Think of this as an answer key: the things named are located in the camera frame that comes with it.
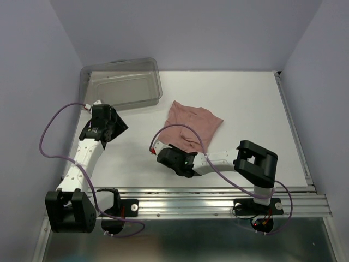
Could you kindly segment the pink t shirt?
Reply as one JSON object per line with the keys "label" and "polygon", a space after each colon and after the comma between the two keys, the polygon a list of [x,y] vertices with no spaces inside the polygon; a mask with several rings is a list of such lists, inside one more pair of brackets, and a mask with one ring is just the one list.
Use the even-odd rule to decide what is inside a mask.
{"label": "pink t shirt", "polygon": [[174,101],[165,121],[165,126],[173,126],[163,130],[158,139],[188,153],[203,152],[223,121],[205,108],[184,106]]}

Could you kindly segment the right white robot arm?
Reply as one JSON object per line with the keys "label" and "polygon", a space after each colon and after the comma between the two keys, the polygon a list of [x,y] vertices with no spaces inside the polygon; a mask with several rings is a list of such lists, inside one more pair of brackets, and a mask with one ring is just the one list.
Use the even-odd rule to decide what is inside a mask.
{"label": "right white robot arm", "polygon": [[176,175],[192,178],[214,172],[237,172],[254,186],[251,207],[257,213],[270,208],[275,185],[278,155],[249,140],[242,140],[233,150],[220,153],[185,152],[173,145],[157,141],[151,148],[157,162]]}

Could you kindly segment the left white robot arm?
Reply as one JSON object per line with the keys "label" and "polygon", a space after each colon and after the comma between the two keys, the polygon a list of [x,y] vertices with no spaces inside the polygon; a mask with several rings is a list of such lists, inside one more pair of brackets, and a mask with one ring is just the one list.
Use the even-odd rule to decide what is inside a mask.
{"label": "left white robot arm", "polygon": [[91,113],[83,127],[74,158],[65,157],[70,167],[56,190],[45,197],[51,230],[55,233],[91,233],[102,214],[91,177],[107,143],[128,129],[114,107],[101,100],[84,104]]}

